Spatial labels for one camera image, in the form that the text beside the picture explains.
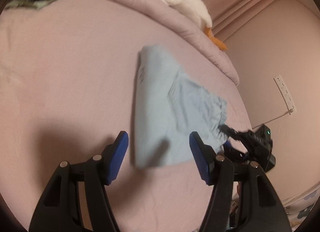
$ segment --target power strip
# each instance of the power strip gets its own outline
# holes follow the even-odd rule
[[[287,88],[287,85],[284,83],[281,75],[276,76],[275,78],[273,78],[282,94],[282,97],[287,105],[288,110],[293,109],[293,112],[289,114],[293,114],[295,112],[297,112],[297,108],[294,105],[293,99],[291,97],[291,94]]]

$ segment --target cartoon print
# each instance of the cartoon print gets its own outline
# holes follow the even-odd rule
[[[304,197],[304,200],[308,200],[309,198],[313,198],[317,193],[317,190],[315,190],[313,193],[309,194],[308,196]]]
[[[311,206],[306,207],[304,210],[300,211],[298,216],[297,216],[297,218],[298,219],[302,219],[302,218],[308,216],[310,211],[311,211],[311,209],[313,208],[313,206],[314,206],[314,204],[312,204]]]
[[[286,211],[286,210],[289,210],[289,209],[291,209],[291,206],[286,206],[286,207],[284,208],[285,211]],[[287,214],[287,216],[290,216],[290,215],[291,215],[289,211],[286,211],[285,213]]]

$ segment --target electrical cord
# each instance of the electrical cord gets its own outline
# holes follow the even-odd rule
[[[286,114],[289,114],[289,113],[293,113],[293,109],[292,109],[292,108],[291,108],[289,111],[287,111],[287,112],[285,112],[284,114],[282,114],[281,116],[278,116],[278,117],[276,117],[276,118],[274,118],[274,119],[271,119],[271,120],[268,121],[268,122],[262,123],[262,124],[260,124],[260,125],[255,126],[255,127],[252,127],[252,129],[255,129],[255,128],[257,128],[257,127],[260,127],[260,126],[262,126],[263,124],[270,123],[270,122],[272,122],[273,120],[276,120],[276,119],[278,119],[278,118],[280,118],[280,117],[283,117],[283,116],[285,116]]]

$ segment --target bed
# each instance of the bed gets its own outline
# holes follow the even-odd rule
[[[132,136],[145,45],[165,47],[192,79],[227,100],[228,125],[251,128],[228,57],[193,27],[185,32],[183,23],[170,26],[152,14],[114,0],[57,0],[40,11],[2,12],[0,192],[26,229],[59,162],[86,160],[121,130]],[[199,39],[188,39],[190,31]],[[118,178],[107,187],[120,230],[199,227],[212,188],[196,164],[137,170],[133,153],[131,140]]]

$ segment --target pink wall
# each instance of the pink wall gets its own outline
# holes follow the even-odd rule
[[[281,74],[297,112],[268,124],[281,199],[320,180],[320,20],[296,0],[276,0],[225,41],[240,76],[252,126],[286,112],[273,78]]]

